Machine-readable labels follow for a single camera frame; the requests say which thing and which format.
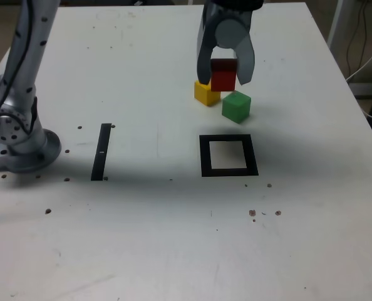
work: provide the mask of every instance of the gray robot arm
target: gray robot arm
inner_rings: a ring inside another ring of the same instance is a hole
[[[23,0],[0,76],[0,171],[30,172],[52,163],[61,144],[37,113],[36,81],[59,0]]]
[[[253,76],[255,57],[250,39],[252,12],[264,0],[208,0],[204,5],[197,44],[197,75],[207,85],[211,79],[211,55],[215,47],[233,49],[241,85]]]
[[[201,83],[210,81],[216,46],[232,48],[239,61],[239,81],[251,80],[251,16],[263,2],[207,0],[198,41]],[[35,171],[52,163],[61,151],[58,136],[41,126],[34,85],[58,6],[59,0],[23,0],[5,73],[0,76],[0,171]]]

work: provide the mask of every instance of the white table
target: white table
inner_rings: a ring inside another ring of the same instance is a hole
[[[372,131],[309,10],[254,13],[242,125],[194,100],[201,10],[59,9],[36,86],[63,151],[0,173],[0,300],[372,300]],[[199,135],[229,133],[260,175],[202,178]]]

